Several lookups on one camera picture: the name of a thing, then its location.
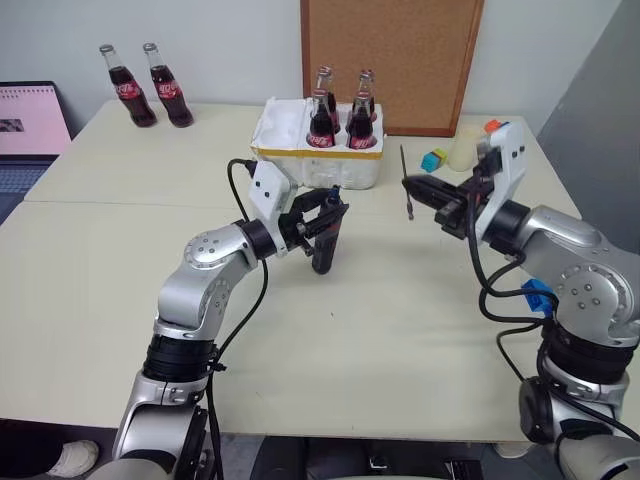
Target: laptop screen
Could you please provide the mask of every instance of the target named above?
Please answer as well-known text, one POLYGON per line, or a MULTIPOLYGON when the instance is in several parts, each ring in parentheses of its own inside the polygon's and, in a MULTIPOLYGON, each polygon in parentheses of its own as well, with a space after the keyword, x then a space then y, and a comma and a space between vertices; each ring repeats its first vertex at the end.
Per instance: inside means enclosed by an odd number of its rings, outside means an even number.
POLYGON ((0 83, 0 159, 57 156, 70 143, 52 82, 0 83))

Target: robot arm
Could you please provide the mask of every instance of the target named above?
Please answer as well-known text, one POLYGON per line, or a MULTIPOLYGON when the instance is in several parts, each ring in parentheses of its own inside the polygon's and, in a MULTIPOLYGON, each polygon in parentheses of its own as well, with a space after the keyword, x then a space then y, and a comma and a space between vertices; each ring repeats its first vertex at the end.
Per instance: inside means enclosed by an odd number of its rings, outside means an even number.
POLYGON ((640 443, 605 420, 620 418, 629 383, 625 370, 640 339, 640 257, 614 247, 581 220, 513 202, 524 153, 520 126, 508 124, 478 145, 479 164, 463 184, 419 175, 403 185, 436 209, 445 232, 464 239, 473 231, 493 249, 523 256, 521 268, 558 299, 543 332, 539 377, 520 389, 525 435, 555 443, 569 479, 637 478, 640 443), (479 212, 471 226, 470 208, 479 212))
POLYGON ((198 406, 217 365, 215 340, 235 285, 258 262, 298 246, 322 259, 326 273, 348 205, 338 188, 296 197, 297 185, 270 162, 244 161, 252 172, 249 198, 256 219, 191 239, 158 298, 158 316, 142 370, 135 377, 113 447, 114 462, 99 479, 193 479, 208 462, 203 450, 207 411, 198 406), (320 207, 306 222, 303 213, 320 207), (315 248, 307 239, 316 238, 315 248))

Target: cork board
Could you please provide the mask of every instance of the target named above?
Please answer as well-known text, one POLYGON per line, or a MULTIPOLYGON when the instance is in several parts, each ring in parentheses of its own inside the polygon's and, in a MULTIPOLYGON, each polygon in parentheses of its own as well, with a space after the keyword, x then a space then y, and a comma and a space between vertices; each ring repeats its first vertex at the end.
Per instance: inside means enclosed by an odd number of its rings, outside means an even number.
POLYGON ((455 134, 483 0, 301 0, 303 92, 320 65, 339 102, 358 73, 376 73, 375 100, 392 135, 455 134))

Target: coca-cola logo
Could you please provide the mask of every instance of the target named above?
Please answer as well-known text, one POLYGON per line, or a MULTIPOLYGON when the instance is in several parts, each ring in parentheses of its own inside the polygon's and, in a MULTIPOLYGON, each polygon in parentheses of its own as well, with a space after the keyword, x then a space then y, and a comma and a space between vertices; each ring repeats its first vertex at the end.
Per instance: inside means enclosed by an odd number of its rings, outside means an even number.
POLYGON ((116 93, 122 100, 131 100, 140 95, 140 87, 134 81, 116 86, 116 93))
POLYGON ((156 84, 156 90, 158 91, 158 96, 160 98, 164 98, 165 100, 175 98, 180 93, 180 87, 175 80, 170 82, 162 82, 156 84))
POLYGON ((351 144, 349 145, 353 149, 361 150, 363 148, 369 148, 371 146, 372 137, 351 137, 351 144))
POLYGON ((309 135, 309 144, 312 147, 316 148, 328 148, 333 147, 333 139, 330 135, 320 136, 320 135, 309 135))

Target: soda bottle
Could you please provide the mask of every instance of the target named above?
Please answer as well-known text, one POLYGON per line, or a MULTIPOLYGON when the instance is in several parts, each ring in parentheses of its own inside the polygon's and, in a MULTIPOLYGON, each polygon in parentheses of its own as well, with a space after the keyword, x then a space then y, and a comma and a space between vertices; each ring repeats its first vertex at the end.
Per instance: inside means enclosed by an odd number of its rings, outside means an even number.
POLYGON ((333 94, 333 71, 331 67, 323 65, 318 69, 318 76, 316 77, 316 88, 327 91, 327 100, 329 106, 329 115, 333 122, 333 133, 340 131, 340 121, 338 119, 338 112, 336 111, 336 97, 333 94))
POLYGON ((116 88, 118 98, 127 107, 131 120, 139 127, 150 127, 156 123, 156 115, 149 108, 144 92, 138 86, 131 72, 124 66, 113 45, 102 45, 100 53, 107 62, 111 83, 116 88))
POLYGON ((145 43, 142 46, 147 54, 149 67, 151 68, 151 79, 158 92, 158 97, 167 109, 169 120, 176 127, 188 127, 193 123, 193 115, 187 108, 184 95, 178 82, 173 77, 169 67, 162 61, 160 52, 155 43, 145 43))
MULTIPOLYGON (((376 121, 376 102, 373 98, 373 83, 375 81, 375 74, 373 70, 362 70, 360 72, 360 85, 358 86, 358 92, 369 92, 369 111, 371 112, 371 121, 376 121)), ((355 101, 352 105, 352 109, 355 108, 355 101)))
POLYGON ((372 147, 375 145, 376 140, 373 136, 373 122, 369 111, 371 105, 369 93, 358 92, 354 104, 354 114, 347 130, 349 134, 347 146, 354 150, 372 147))
POLYGON ((329 148, 336 144, 333 122, 329 115, 329 94, 326 90, 316 88, 313 91, 313 113, 309 125, 307 142, 318 148, 329 148))

